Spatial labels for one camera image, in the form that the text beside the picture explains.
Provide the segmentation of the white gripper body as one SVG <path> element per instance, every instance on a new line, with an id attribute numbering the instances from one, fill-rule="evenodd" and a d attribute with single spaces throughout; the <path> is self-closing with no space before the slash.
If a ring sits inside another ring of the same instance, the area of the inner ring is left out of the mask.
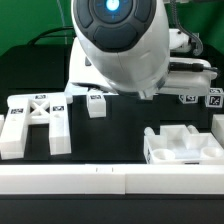
<path id="1" fill-rule="evenodd" d="M 190 38 L 178 29 L 169 30 L 171 53 L 188 53 Z M 206 96 L 218 69 L 206 60 L 171 56 L 168 76 L 158 94 Z"/>

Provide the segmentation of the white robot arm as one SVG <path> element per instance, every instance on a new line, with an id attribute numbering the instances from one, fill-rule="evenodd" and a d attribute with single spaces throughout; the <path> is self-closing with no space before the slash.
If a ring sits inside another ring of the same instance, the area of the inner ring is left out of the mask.
<path id="1" fill-rule="evenodd" d="M 206 96 L 218 71 L 198 59 L 199 37 L 178 19 L 180 0 L 72 0 L 69 82 L 143 100 Z"/>

